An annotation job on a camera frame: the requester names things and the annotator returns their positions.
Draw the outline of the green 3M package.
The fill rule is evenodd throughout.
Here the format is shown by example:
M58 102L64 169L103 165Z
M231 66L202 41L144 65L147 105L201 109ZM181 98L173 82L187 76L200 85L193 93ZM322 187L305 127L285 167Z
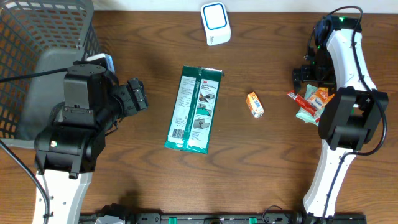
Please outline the green 3M package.
M183 66L165 147L208 153L223 75L214 68Z

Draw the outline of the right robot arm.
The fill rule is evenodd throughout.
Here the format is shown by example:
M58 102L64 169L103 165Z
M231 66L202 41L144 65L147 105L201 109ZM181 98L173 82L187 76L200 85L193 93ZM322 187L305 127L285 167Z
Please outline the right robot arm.
M374 154L386 138L385 110L387 93L378 91L364 60L361 18L329 13L316 23L308 41L302 65L292 72L294 89L289 93L299 99L302 83L327 87L331 100L319 116L318 134L322 140L321 158L303 199L304 211L294 223L348 222L348 217L335 215L335 202L346 172L361 148L373 137L379 123L382 136L368 154Z

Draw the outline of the mint green wipes packet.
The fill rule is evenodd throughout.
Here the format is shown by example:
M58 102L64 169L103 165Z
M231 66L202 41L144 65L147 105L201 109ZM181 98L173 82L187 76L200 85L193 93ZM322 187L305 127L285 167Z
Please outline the mint green wipes packet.
M318 89L317 87L308 84L304 99L307 100L317 89ZM317 111L320 113L320 117L321 117L323 110L317 110ZM301 107L300 107L298 113L296 114L296 117L305 121L306 123L313 123L317 126L319 124L319 122L318 123L315 122L313 116L310 113L306 112Z

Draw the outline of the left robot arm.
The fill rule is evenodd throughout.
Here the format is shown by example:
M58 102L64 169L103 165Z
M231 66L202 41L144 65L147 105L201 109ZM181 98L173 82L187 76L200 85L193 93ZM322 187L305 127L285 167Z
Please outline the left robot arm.
M78 223L105 137L118 121L148 107L143 83L125 85L101 65L68 68L64 102L35 143L37 189L34 223Z

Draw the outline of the red tube packet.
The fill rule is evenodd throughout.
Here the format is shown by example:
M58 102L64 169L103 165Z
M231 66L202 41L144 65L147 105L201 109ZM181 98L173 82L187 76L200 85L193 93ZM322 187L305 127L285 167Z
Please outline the red tube packet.
M316 123L319 122L320 113L307 100L305 100L301 95L296 95L293 90L289 91L287 95L299 104L306 112L310 113Z

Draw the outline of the orange small box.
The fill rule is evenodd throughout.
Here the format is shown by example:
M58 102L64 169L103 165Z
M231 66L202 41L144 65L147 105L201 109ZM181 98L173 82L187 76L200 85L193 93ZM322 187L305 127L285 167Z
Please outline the orange small box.
M334 97L334 94L329 95L328 88L318 88L307 101L316 109L322 110L328 102Z
M260 118L264 114L264 108L255 92L247 94L246 104L255 118Z

